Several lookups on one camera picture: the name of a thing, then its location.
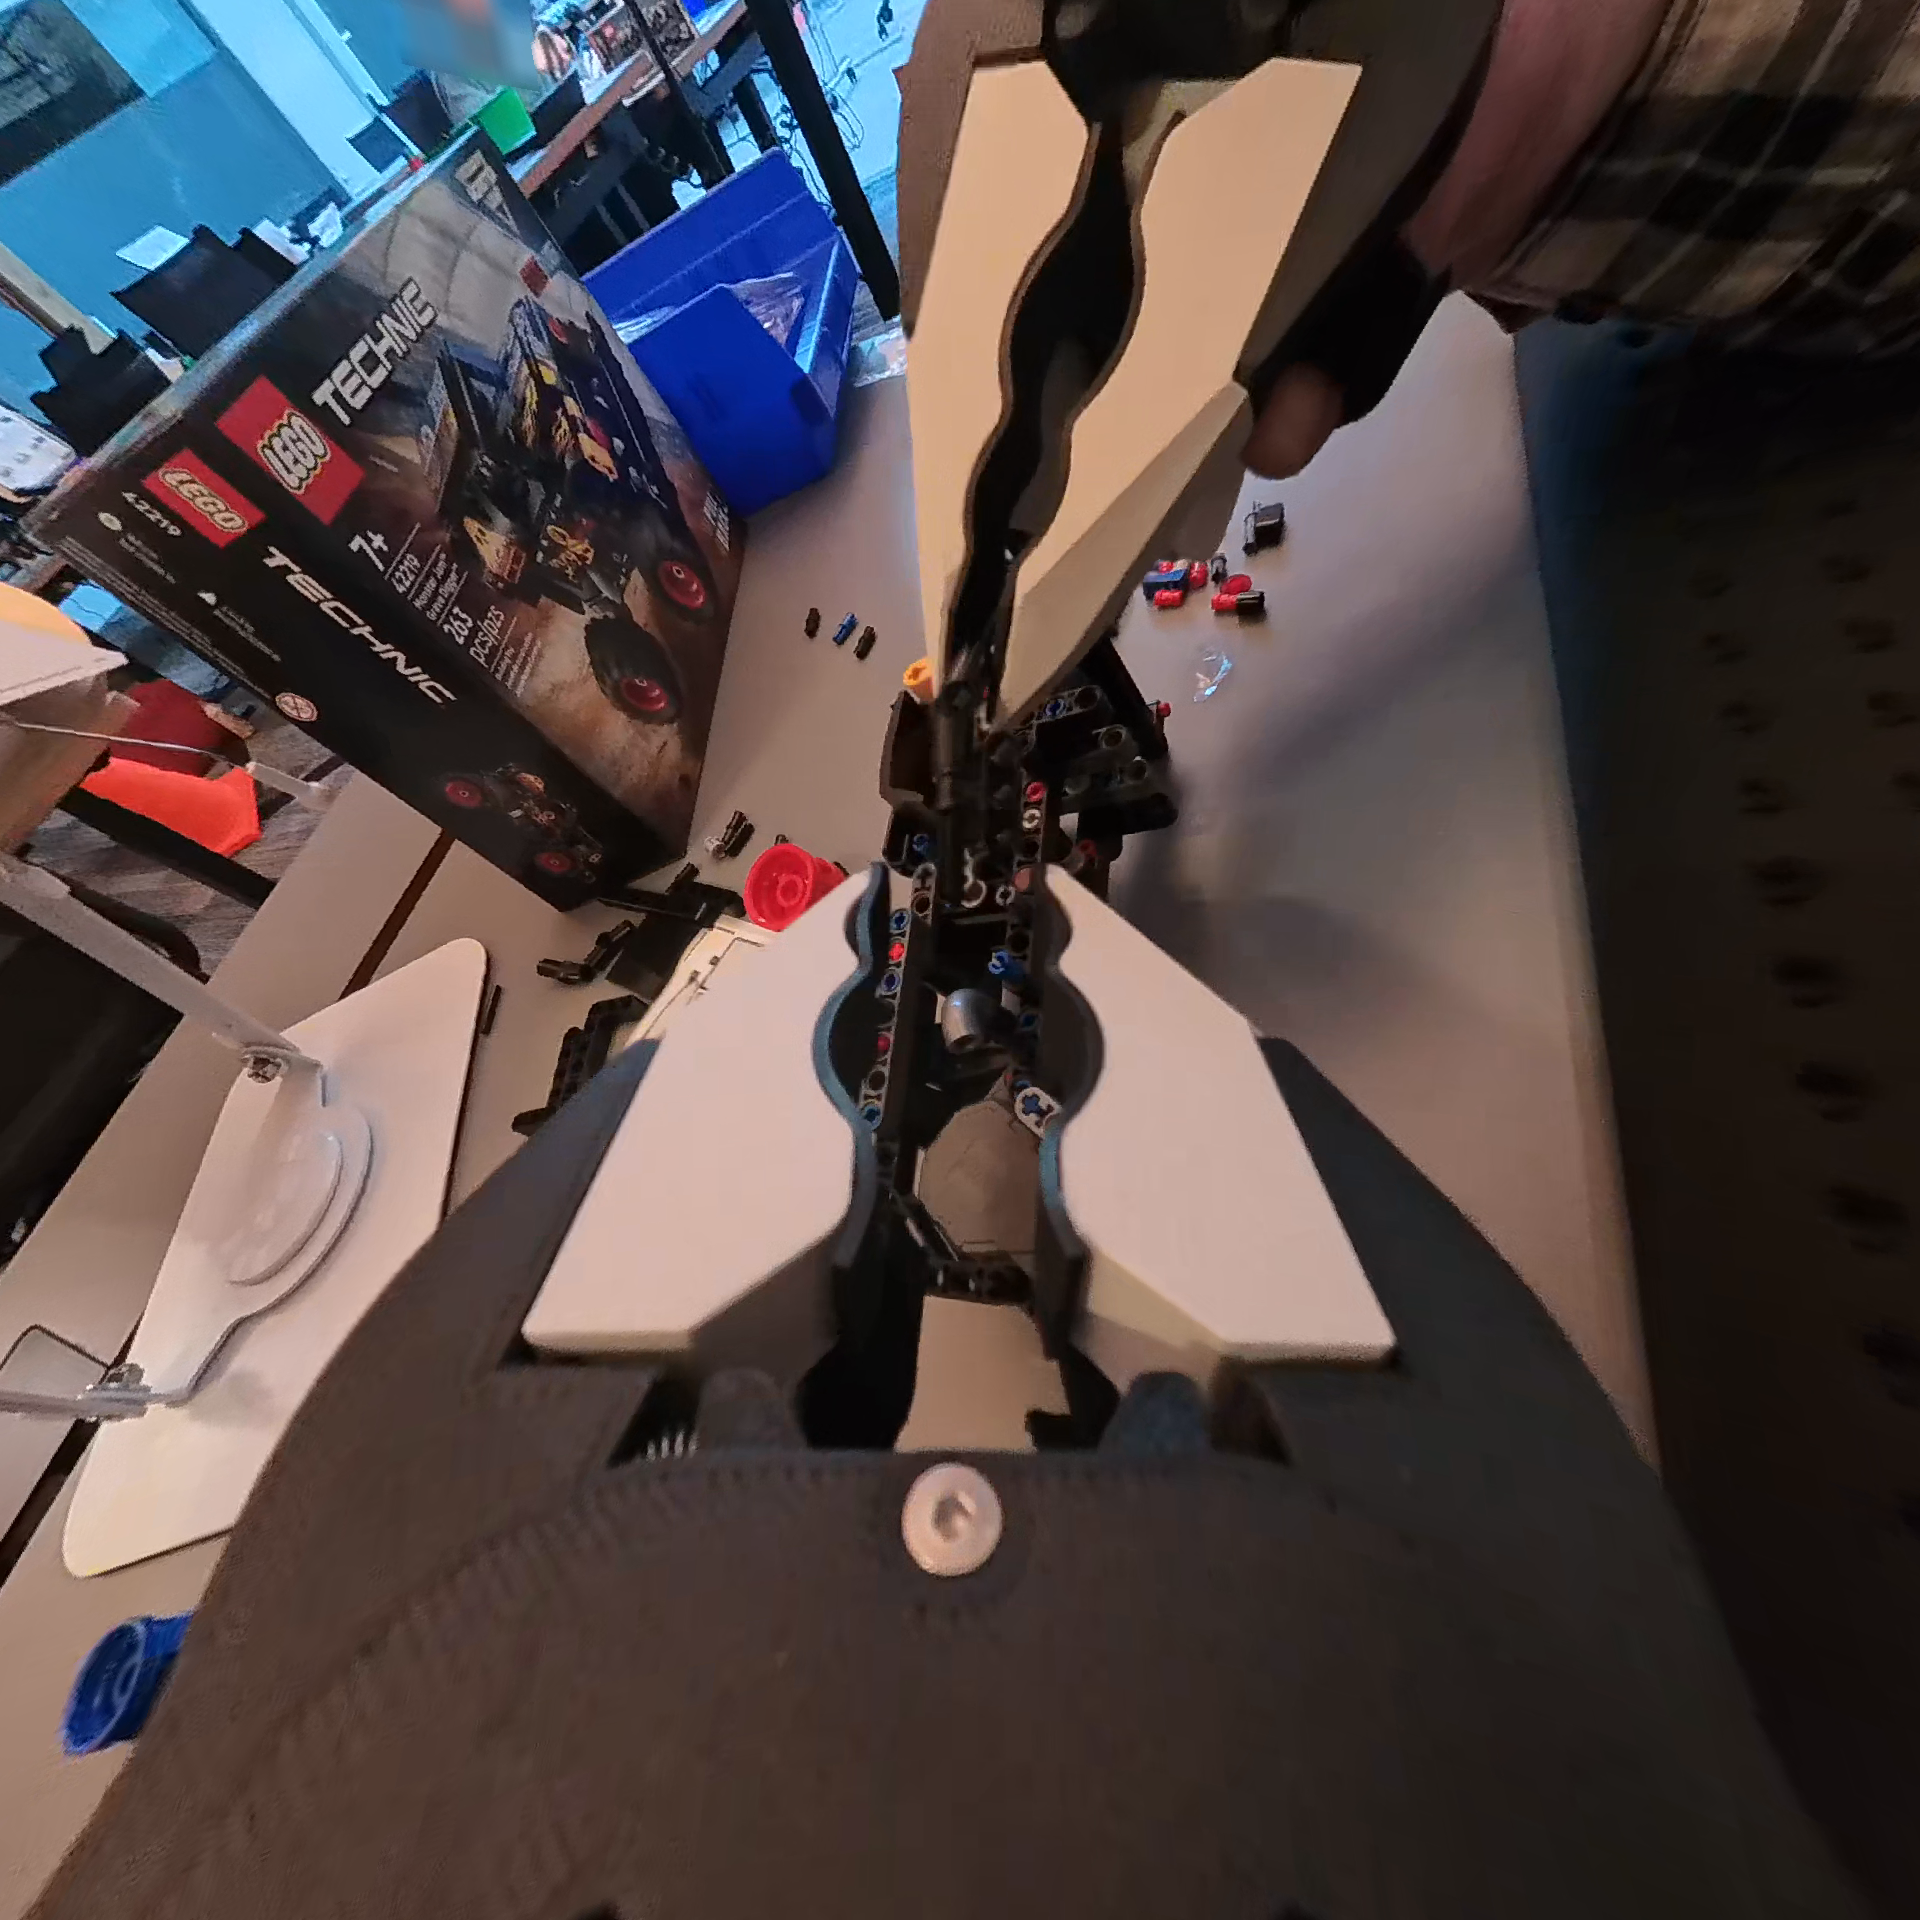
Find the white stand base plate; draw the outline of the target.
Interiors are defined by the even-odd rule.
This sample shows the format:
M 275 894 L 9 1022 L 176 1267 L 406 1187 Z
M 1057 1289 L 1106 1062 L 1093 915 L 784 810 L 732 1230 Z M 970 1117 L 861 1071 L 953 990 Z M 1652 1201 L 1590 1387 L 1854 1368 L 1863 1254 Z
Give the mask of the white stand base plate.
M 285 1030 L 366 1117 L 366 1188 L 323 1262 L 230 1336 L 193 1398 L 100 1425 L 63 1531 L 72 1577 L 120 1573 L 236 1526 L 334 1353 L 444 1218 L 489 974 L 483 942 L 456 939 Z M 130 1349 L 150 1375 L 213 1316 L 212 1282 L 188 1272 L 187 1224 L 205 1166 L 230 1159 L 242 1123 L 260 1117 L 264 1099 L 238 1093 L 239 1075 Z

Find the black angled toy panel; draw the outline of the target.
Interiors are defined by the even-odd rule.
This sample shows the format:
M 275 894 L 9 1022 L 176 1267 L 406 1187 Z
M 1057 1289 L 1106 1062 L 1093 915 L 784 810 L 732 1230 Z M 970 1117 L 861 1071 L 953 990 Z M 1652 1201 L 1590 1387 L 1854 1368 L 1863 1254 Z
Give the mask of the black angled toy panel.
M 632 925 L 611 935 L 611 960 L 601 975 L 644 1001 L 660 996 L 703 933 L 723 918 L 745 917 L 740 894 L 699 878 L 691 864 L 665 890 L 624 888 L 600 894 L 595 902 L 615 913 L 620 925 Z

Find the person's right forearm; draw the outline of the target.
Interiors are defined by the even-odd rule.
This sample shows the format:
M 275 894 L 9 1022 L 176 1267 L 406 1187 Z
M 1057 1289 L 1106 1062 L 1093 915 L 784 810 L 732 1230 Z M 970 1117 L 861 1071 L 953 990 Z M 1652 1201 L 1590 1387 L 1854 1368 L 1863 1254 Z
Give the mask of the person's right forearm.
M 1507 320 L 1917 356 L 1919 6 L 1672 4 L 1501 262 L 1459 284 Z

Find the person's right hand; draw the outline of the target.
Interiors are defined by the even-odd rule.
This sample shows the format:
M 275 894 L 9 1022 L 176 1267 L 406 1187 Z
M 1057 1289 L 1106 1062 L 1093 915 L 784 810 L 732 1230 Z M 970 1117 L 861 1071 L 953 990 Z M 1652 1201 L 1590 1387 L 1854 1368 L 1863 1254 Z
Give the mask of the person's right hand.
M 1472 114 L 1402 241 L 1510 334 L 1543 307 L 1501 299 L 1501 270 L 1635 82 L 1666 12 L 1666 2 L 1501 6 Z

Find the instruction booklet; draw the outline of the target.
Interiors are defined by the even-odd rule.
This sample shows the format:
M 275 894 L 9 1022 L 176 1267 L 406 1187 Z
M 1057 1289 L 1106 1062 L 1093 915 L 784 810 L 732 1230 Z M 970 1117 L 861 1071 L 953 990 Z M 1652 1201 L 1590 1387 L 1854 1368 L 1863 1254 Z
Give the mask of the instruction booklet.
M 96 684 L 126 665 L 48 600 L 2 586 L 2 707 Z

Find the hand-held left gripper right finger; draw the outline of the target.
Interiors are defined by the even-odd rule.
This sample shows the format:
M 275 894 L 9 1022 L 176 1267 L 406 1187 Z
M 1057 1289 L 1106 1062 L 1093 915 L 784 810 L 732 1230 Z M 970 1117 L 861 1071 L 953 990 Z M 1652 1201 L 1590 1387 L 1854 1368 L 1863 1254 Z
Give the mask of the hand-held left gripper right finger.
M 1061 869 L 1038 906 L 1042 1142 L 1031 1311 L 1070 1405 L 1149 1375 L 1398 1356 L 1255 1026 Z

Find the black perforated pad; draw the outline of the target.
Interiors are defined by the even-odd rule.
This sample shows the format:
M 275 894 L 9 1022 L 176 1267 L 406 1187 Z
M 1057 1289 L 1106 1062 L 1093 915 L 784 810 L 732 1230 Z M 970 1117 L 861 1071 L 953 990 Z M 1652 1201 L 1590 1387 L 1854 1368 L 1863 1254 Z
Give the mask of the black perforated pad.
M 1917 1917 L 1917 360 L 1538 323 L 1518 370 L 1665 1479 Z

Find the blue storage bin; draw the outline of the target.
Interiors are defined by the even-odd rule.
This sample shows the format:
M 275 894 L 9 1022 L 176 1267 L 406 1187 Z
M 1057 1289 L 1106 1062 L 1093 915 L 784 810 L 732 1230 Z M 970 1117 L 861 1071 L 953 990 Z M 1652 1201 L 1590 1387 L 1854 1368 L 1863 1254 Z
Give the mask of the blue storage bin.
M 859 289 L 829 205 L 779 150 L 588 276 L 740 515 L 833 469 Z

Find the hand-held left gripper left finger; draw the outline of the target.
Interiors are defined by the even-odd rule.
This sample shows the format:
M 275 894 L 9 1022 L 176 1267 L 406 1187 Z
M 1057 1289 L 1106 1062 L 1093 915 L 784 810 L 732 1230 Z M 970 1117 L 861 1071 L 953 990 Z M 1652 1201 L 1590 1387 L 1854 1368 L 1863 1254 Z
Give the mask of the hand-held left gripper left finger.
M 641 1359 L 681 1381 L 757 1370 L 816 1444 L 897 1444 L 905 1280 L 880 1224 L 874 1126 L 833 1025 L 871 1030 L 891 876 L 859 869 L 566 1112 L 611 1134 L 520 1326 L 545 1359 Z

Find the colourful sticker sheet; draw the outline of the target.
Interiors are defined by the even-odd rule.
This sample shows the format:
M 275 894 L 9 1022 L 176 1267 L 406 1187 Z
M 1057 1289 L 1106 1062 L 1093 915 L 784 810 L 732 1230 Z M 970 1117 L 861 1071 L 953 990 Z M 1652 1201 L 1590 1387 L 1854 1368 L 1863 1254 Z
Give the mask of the colourful sticker sheet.
M 709 991 L 728 963 L 740 963 L 749 954 L 778 942 L 779 935 L 747 918 L 720 917 L 695 933 L 660 991 L 651 999 L 644 1012 L 629 1021 L 614 1042 L 614 1051 L 659 1039 L 685 1007 Z

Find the pile of small toy pins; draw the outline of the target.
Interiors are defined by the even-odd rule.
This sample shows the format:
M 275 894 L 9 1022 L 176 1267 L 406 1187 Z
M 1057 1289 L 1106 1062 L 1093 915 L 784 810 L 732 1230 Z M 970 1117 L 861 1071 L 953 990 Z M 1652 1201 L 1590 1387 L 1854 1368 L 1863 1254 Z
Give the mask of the pile of small toy pins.
M 1260 504 L 1242 524 L 1239 557 L 1254 561 L 1284 545 L 1287 509 L 1281 501 Z M 1163 561 L 1151 566 L 1140 586 L 1143 601 L 1158 611 L 1179 611 L 1188 601 L 1204 601 L 1218 618 L 1242 624 L 1268 618 L 1268 595 L 1246 569 L 1229 566 L 1232 555 L 1220 550 L 1207 561 Z

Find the red floor bin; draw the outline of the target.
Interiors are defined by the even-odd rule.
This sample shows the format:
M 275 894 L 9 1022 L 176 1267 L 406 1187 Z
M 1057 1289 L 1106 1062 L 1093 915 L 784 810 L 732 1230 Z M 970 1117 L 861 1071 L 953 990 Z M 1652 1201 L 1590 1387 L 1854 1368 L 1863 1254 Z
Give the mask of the red floor bin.
M 213 775 L 109 754 L 79 794 L 171 828 L 220 858 L 236 858 L 263 839 L 258 787 L 244 767 Z

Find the toy car chassis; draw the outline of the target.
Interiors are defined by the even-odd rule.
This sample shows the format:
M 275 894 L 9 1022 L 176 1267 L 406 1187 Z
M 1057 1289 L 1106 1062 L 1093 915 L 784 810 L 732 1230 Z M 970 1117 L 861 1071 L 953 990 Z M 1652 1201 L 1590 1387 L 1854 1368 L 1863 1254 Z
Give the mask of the toy car chassis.
M 1071 1075 L 1093 1067 L 1088 1015 L 1052 988 L 1068 928 L 1048 882 L 1073 878 L 1105 898 L 1126 841 L 1180 816 L 1170 707 L 1141 692 L 1116 638 L 1109 625 L 1010 733 L 985 733 L 972 803 L 945 818 L 928 800 L 928 660 L 907 674 L 880 775 L 891 808 L 883 862 L 905 900 L 869 925 L 869 1007 L 846 1070 L 878 1156 L 883 1245 L 907 1251 L 928 1292 L 1022 1307 L 1049 1339 L 1063 1339 L 1087 1272 L 1057 1169 L 1043 1164 L 1027 1255 L 964 1251 L 920 1187 L 945 1125 L 994 1096 L 1016 1136 L 1048 1153 Z

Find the black support pole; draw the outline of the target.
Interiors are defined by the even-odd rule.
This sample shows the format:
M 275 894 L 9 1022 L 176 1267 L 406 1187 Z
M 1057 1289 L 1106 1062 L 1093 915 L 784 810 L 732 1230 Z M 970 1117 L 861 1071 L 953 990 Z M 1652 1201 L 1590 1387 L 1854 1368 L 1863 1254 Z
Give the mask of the black support pole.
M 798 119 L 814 167 L 827 189 L 859 272 L 885 321 L 903 316 L 900 269 L 883 239 L 869 197 L 833 117 L 824 86 L 804 44 L 795 6 L 790 2 L 745 2 L 778 84 Z

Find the black toy set box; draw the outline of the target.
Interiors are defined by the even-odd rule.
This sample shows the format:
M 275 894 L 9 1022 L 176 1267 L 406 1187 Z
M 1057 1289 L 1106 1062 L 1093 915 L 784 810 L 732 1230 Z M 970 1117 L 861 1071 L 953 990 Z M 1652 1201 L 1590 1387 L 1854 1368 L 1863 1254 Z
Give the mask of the black toy set box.
M 486 131 L 29 528 L 549 905 L 688 856 L 745 530 Z

